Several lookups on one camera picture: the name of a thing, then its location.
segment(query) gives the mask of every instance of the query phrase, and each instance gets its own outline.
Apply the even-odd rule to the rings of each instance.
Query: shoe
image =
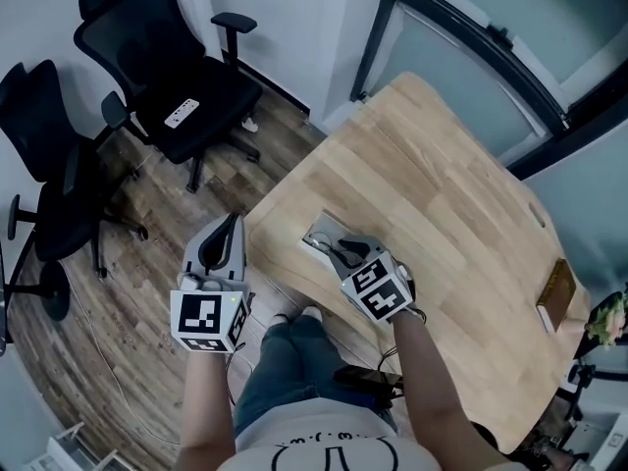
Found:
[[[320,323],[323,322],[323,313],[315,305],[310,305],[309,307],[305,307],[303,309],[303,312],[301,312],[301,316],[309,316],[311,318],[318,320]]]
[[[268,324],[268,328],[271,328],[275,325],[281,325],[282,323],[288,322],[288,316],[286,314],[275,314],[271,322]]]

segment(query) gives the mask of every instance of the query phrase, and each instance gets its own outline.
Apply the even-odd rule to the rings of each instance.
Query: chair seat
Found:
[[[261,95],[257,82],[206,57],[180,78],[142,93],[136,114],[150,141],[180,164],[227,136]],[[186,99],[197,101],[198,107],[175,129],[169,128],[166,119]]]
[[[63,194],[60,182],[41,189],[37,205],[35,252],[42,262],[61,260],[81,249],[98,230],[102,205],[96,188]]]

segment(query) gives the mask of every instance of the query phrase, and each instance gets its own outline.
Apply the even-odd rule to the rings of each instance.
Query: light wood tabletop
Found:
[[[298,246],[323,211],[377,237],[409,267],[468,417],[501,451],[513,451],[581,338],[549,335],[535,309],[563,256],[542,204],[412,74],[305,158],[246,217],[248,261],[384,351],[394,344],[392,328],[355,310],[338,276]],[[568,316],[586,319],[588,298],[578,283]]]

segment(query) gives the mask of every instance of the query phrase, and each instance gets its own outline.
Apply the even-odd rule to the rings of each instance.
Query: white t-shirt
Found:
[[[317,397],[278,406],[246,428],[220,471],[441,471],[371,410]],[[508,463],[491,471],[524,471]]]

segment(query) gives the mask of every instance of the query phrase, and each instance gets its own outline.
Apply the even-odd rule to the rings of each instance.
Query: blue jeans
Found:
[[[315,397],[368,408],[396,430],[390,413],[375,409],[373,396],[349,391],[334,381],[334,374],[344,366],[317,319],[299,316],[293,323],[269,328],[262,340],[259,363],[235,405],[235,435],[271,408]]]

